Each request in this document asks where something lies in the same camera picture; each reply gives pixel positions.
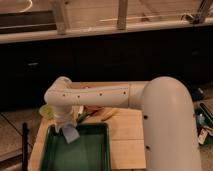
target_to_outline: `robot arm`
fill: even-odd
[[[159,77],[141,84],[87,89],[71,86],[68,78],[60,77],[45,94],[56,123],[71,117],[72,105],[142,109],[147,171],[202,170],[193,103],[178,80]]]
[[[127,83],[84,89],[72,89],[72,82],[59,77],[45,94],[52,106],[104,106],[141,109],[141,96],[147,82]]]

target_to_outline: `plastic tray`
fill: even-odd
[[[48,128],[40,171],[110,171],[108,126],[105,123],[77,126],[80,138],[67,144],[54,125]]]

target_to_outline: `dark background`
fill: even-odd
[[[213,80],[213,26],[0,44],[0,109],[44,104],[58,76],[72,81]]]

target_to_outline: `wooden table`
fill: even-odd
[[[74,83],[73,88],[85,86],[94,87],[102,85],[125,84],[119,83]],[[112,108],[104,108],[98,115],[87,118],[85,123],[101,122],[101,115]],[[142,113],[139,110],[118,109],[116,114],[105,121],[109,126],[111,168],[120,169],[144,169],[145,154],[143,140]],[[29,171],[37,171],[39,168],[41,152],[45,141],[45,135],[53,120],[42,119],[36,142],[29,160]]]

